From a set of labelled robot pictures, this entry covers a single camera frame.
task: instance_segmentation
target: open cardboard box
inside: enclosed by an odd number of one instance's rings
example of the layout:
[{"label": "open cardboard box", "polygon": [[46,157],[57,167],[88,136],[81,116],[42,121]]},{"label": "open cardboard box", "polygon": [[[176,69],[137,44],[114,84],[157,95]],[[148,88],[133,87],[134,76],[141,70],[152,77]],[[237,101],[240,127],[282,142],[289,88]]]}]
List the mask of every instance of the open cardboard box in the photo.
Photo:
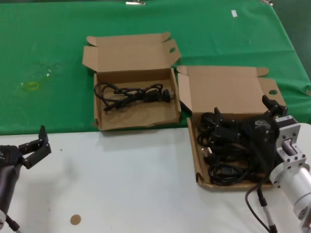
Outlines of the open cardboard box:
[{"label": "open cardboard box", "polygon": [[[145,89],[161,83],[163,90],[175,93],[174,99],[169,103],[140,101],[108,112],[103,111],[105,104],[94,96],[94,117],[99,130],[179,122],[179,92],[171,66],[181,55],[175,40],[170,39],[170,36],[167,32],[86,38],[91,46],[84,46],[83,64],[96,71],[94,85],[107,82],[119,88]],[[116,99],[110,88],[107,88],[104,95]]]},{"label": "open cardboard box", "polygon": [[[267,111],[261,101],[263,95],[281,105],[285,105],[284,99],[274,80],[261,77],[269,73],[264,67],[178,66],[177,71],[180,100],[192,111],[192,120],[188,118],[187,122],[196,181],[200,186],[220,188],[210,183],[203,147],[197,143],[201,115],[218,107],[224,118],[245,119]],[[252,186],[254,183],[244,181],[226,188]]]}]

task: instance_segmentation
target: cardboard box lid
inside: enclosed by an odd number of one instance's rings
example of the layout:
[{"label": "cardboard box lid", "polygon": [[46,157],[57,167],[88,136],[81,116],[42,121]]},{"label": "cardboard box lid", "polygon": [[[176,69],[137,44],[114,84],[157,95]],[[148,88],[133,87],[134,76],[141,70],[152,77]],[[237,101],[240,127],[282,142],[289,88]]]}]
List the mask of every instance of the cardboard box lid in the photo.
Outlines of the cardboard box lid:
[{"label": "cardboard box lid", "polygon": [[180,100],[192,112],[218,107],[222,113],[261,114],[264,94],[285,104],[280,94],[269,95],[271,89],[279,93],[274,80],[258,78],[269,73],[265,67],[178,66],[177,71]]},{"label": "cardboard box lid", "polygon": [[86,39],[83,65],[96,72],[149,70],[171,67],[180,57],[170,32]]}]

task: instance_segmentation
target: yellow stain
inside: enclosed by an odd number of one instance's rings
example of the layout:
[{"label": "yellow stain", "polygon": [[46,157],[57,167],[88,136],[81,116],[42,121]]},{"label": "yellow stain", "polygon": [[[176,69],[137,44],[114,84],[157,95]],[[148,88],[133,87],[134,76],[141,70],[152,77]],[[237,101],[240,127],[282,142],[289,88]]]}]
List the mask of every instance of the yellow stain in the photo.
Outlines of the yellow stain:
[{"label": "yellow stain", "polygon": [[39,90],[39,83],[38,82],[29,82],[29,83],[27,83],[27,90],[28,91]]}]

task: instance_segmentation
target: box hole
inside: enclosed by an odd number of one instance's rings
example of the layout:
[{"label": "box hole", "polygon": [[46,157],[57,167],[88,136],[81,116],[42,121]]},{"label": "box hole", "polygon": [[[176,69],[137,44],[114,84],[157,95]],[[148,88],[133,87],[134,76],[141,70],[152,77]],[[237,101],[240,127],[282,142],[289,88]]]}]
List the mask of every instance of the box hole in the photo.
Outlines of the box hole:
[{"label": "box hole", "polygon": [[270,95],[276,95],[276,94],[277,94],[277,90],[270,90],[270,91],[269,91],[269,94],[270,94]]}]

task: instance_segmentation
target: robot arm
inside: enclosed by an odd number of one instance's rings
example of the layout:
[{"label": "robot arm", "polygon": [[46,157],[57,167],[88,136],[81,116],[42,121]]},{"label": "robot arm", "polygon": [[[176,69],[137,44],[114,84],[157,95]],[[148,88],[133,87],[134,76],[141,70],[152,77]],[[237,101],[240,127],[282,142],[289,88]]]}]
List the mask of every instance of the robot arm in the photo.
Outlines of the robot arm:
[{"label": "robot arm", "polygon": [[263,96],[262,102],[268,111],[246,121],[244,131],[250,137],[251,149],[264,161],[271,161],[267,164],[273,168],[270,181],[292,203],[302,232],[311,233],[311,175],[307,157],[297,145],[300,124],[275,100]]},{"label": "robot arm", "polygon": [[275,119],[278,132],[276,151],[282,159],[270,174],[275,187],[281,188],[294,207],[294,213],[301,220],[303,233],[311,228],[311,175],[306,164],[306,155],[297,145],[300,124],[292,116]]},{"label": "robot arm", "polygon": [[20,168],[32,168],[51,153],[45,127],[41,126],[39,138],[35,141],[16,146],[0,146],[0,230],[7,222],[13,231],[18,224],[7,216],[14,188],[19,178]]}]

